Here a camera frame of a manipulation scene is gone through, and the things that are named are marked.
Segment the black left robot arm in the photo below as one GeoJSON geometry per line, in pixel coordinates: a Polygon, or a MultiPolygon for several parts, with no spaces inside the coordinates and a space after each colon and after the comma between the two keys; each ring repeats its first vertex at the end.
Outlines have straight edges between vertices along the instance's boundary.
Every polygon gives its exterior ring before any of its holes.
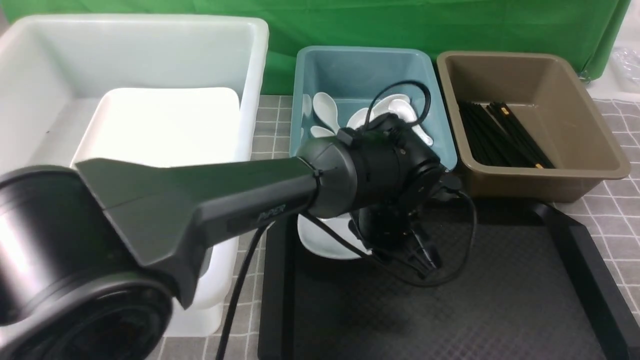
{"type": "Polygon", "coordinates": [[[93,158],[1,176],[1,358],[144,360],[205,252],[291,214],[413,212],[445,168],[396,115],[296,157],[183,167],[93,158]]]}

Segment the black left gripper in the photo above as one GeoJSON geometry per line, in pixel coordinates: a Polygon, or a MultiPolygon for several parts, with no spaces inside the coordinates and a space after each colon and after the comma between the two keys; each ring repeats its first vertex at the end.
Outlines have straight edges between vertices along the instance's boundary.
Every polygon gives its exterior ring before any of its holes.
{"type": "Polygon", "coordinates": [[[349,212],[356,244],[349,251],[396,280],[425,280],[443,266],[437,246],[414,213],[373,205],[349,212]]]}

